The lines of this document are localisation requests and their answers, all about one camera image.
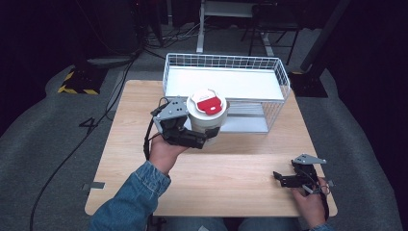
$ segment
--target wooden table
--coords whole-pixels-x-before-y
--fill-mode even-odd
[[[105,188],[91,189],[87,214],[112,198],[129,174],[145,162],[143,138],[150,112],[162,96],[162,82],[127,82],[94,179],[104,182]],[[221,133],[217,143],[181,154],[155,215],[298,217],[290,190],[282,188],[272,172],[294,175],[291,159],[302,153],[317,155],[291,94],[268,134]],[[323,176],[320,165],[315,168]],[[335,216],[331,194],[328,203],[330,216]]]

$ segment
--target metal bracket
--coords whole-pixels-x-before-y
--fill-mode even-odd
[[[105,188],[105,183],[104,182],[92,182],[90,184],[84,184],[82,186],[82,191],[89,192],[90,189],[103,190],[104,188]]]
[[[308,154],[301,154],[300,156],[293,159],[293,161],[300,165],[312,165],[312,164],[327,164],[326,160],[308,155]]]
[[[163,133],[163,128],[160,125],[160,121],[172,119],[176,117],[188,116],[189,110],[183,99],[179,96],[171,100],[168,105],[163,108],[156,116],[153,116],[153,121],[160,133]]]

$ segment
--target red lid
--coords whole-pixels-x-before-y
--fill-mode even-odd
[[[197,107],[199,110],[204,111],[207,115],[214,115],[222,110],[221,100],[216,96],[198,102]]]

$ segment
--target person's right hand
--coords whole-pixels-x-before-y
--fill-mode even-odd
[[[319,183],[323,189],[327,187],[327,183],[324,179],[319,178]],[[320,194],[309,194],[305,196],[302,194],[302,189],[291,188],[291,191],[297,202],[300,214],[306,219],[310,228],[326,223],[323,201],[321,200]]]

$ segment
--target black cable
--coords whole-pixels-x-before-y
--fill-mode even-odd
[[[161,105],[163,99],[166,100],[166,103]],[[152,130],[152,126],[154,122],[153,117],[159,114],[162,111],[162,109],[165,108],[168,104],[169,104],[168,99],[165,97],[162,97],[159,100],[159,106],[157,107],[157,109],[155,109],[153,112],[150,113],[152,114],[152,118],[150,119],[149,126],[147,127],[146,135],[144,136],[144,144],[143,144],[143,153],[144,153],[144,157],[146,158],[146,161],[150,159],[150,141],[160,135],[160,133],[156,133],[152,138],[149,139],[150,131]]]
[[[111,69],[111,68],[116,68],[116,67],[120,67],[120,66],[129,64],[133,59],[134,57],[131,56],[127,60],[124,60],[124,61],[111,62],[107,64],[91,64],[91,65],[95,66],[96,68]]]
[[[76,4],[78,5],[78,8],[81,10],[81,13],[83,14],[83,16],[85,17],[85,19],[87,20],[88,25],[90,26],[90,28],[92,29],[93,33],[96,35],[96,37],[98,38],[98,40],[111,52],[117,54],[117,55],[125,55],[125,56],[133,56],[137,53],[140,52],[139,48],[136,49],[134,52],[131,53],[120,53],[117,52],[115,50],[113,50],[108,44],[105,43],[105,41],[99,36],[99,34],[96,32],[95,28],[93,27],[92,23],[89,20],[89,17],[87,16],[86,12],[84,11],[84,8],[82,8],[81,4],[78,2],[78,0],[75,0]]]
[[[147,50],[146,48],[143,48],[143,50],[144,50],[145,52],[147,52],[147,53],[148,53],[149,55],[151,55],[151,56],[160,58],[160,59],[162,59],[162,60],[165,60],[165,59],[166,59],[165,57],[163,57],[163,56],[161,56],[161,55],[159,55],[159,54],[156,54],[156,53],[154,53],[154,52],[152,52],[152,51],[150,51],[150,50]]]
[[[196,30],[198,30],[199,28],[198,28],[198,25],[199,24],[197,24],[197,25],[195,25],[195,26],[193,26],[193,27],[191,27],[191,28],[189,28],[189,29],[186,29],[186,30],[184,30],[183,32],[181,32],[181,29],[179,28],[178,29],[178,32],[176,33],[176,34],[174,34],[174,35],[171,35],[171,33],[174,31],[174,30],[171,30],[166,36],[165,36],[165,42],[164,42],[164,45],[163,46],[161,46],[161,45],[156,45],[156,44],[150,44],[150,39],[146,39],[145,40],[145,46],[147,46],[148,48],[151,48],[151,49],[161,49],[161,48],[168,48],[168,47],[170,47],[171,45],[173,45],[174,43],[176,43],[176,42],[178,42],[178,41],[185,41],[185,40],[187,40],[187,39],[190,39],[191,37],[194,37],[194,36],[198,36],[198,34],[196,34],[196,35],[190,35],[190,36],[188,36],[188,33],[190,33],[190,32],[194,32],[194,31],[196,31]]]
[[[131,62],[125,67],[125,69],[123,69],[122,79],[121,79],[121,80],[119,81],[119,83],[117,83],[117,85],[115,86],[114,91],[112,92],[111,97],[109,97],[108,103],[106,104],[105,117],[106,117],[108,120],[110,120],[110,121],[113,121],[113,119],[110,118],[110,117],[108,117],[108,112],[111,110],[111,108],[112,108],[113,105],[116,103],[117,99],[119,98],[120,93],[123,91],[124,84],[126,83],[127,73],[128,73],[128,71],[129,71],[130,67],[131,67],[131,66],[133,65],[133,63],[135,62],[135,60],[136,60],[136,59],[134,59],[133,61],[131,61]],[[111,102],[111,99],[112,99],[112,97],[114,96],[114,94],[115,94],[115,92],[116,92],[116,89],[117,89],[117,87],[118,87],[119,85],[120,85],[120,89],[119,89],[119,91],[117,92],[116,98],[115,98],[114,102],[111,104],[111,107],[108,107],[108,106],[109,106],[109,103]]]
[[[161,44],[151,44],[152,40],[157,40],[157,39],[151,39],[151,38],[146,38],[145,42],[145,46],[152,48],[152,49],[160,49],[163,48],[164,45],[166,45],[168,43],[169,40],[173,39],[174,37],[178,37],[179,33],[180,33],[180,29],[178,29],[178,32],[174,35],[172,35],[174,29],[172,29],[169,33],[167,33],[167,35],[163,36],[163,45]]]
[[[135,61],[135,59],[137,58],[134,57],[134,59],[130,62],[130,64],[128,64],[124,70],[124,79],[126,78],[128,71],[130,69],[130,67],[132,66],[133,62]],[[51,174],[51,176],[48,178],[48,180],[45,182],[44,186],[42,187],[41,191],[39,192],[36,202],[33,205],[33,209],[31,211],[31,215],[30,215],[30,231],[34,230],[34,215],[36,213],[36,208],[38,206],[39,200],[42,197],[42,194],[45,192],[46,188],[48,187],[49,183],[51,182],[51,180],[54,178],[54,176],[58,173],[58,171],[61,169],[61,167],[72,157],[72,155],[78,150],[78,148],[85,142],[85,140],[89,137],[89,135],[93,132],[93,130],[99,125],[99,123],[102,121],[102,119],[107,116],[107,113],[112,109],[112,107],[114,106],[115,102],[109,107],[108,110],[105,110],[105,113],[97,120],[97,122],[95,123],[94,126],[90,127],[90,130],[87,132],[87,134],[81,139],[81,141],[75,146],[75,148],[68,154],[68,156],[66,156],[66,158],[60,163],[60,165],[54,170],[54,172]]]
[[[158,137],[158,136],[160,136],[160,133],[156,133],[155,135],[153,135],[153,136],[149,139],[149,141],[155,139],[155,138]]]
[[[301,173],[303,173],[303,175],[305,175],[306,177],[308,177],[308,178],[310,179],[311,184],[312,184],[314,187],[318,187],[318,186],[319,186],[319,185],[318,185],[318,182],[316,182],[316,181],[312,178],[312,176],[310,176],[306,171],[300,169],[299,167],[297,167],[296,169],[297,169],[298,171],[300,171]]]

